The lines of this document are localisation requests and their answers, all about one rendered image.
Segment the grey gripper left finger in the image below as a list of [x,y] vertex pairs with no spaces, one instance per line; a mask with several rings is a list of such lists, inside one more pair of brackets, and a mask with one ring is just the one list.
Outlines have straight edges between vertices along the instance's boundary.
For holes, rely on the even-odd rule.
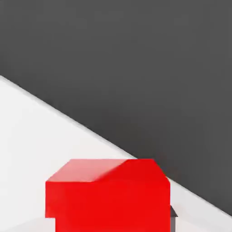
[[15,226],[10,232],[55,232],[54,218],[37,218]]

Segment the small red cube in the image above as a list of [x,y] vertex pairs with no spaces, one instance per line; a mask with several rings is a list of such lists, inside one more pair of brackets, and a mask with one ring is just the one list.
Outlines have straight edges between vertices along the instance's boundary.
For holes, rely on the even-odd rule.
[[152,159],[72,159],[45,183],[55,232],[170,232],[170,182]]

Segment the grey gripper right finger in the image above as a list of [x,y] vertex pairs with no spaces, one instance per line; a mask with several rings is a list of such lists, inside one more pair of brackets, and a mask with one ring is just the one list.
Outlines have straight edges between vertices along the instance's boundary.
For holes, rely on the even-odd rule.
[[178,217],[177,213],[170,207],[170,232],[176,232],[176,218]]

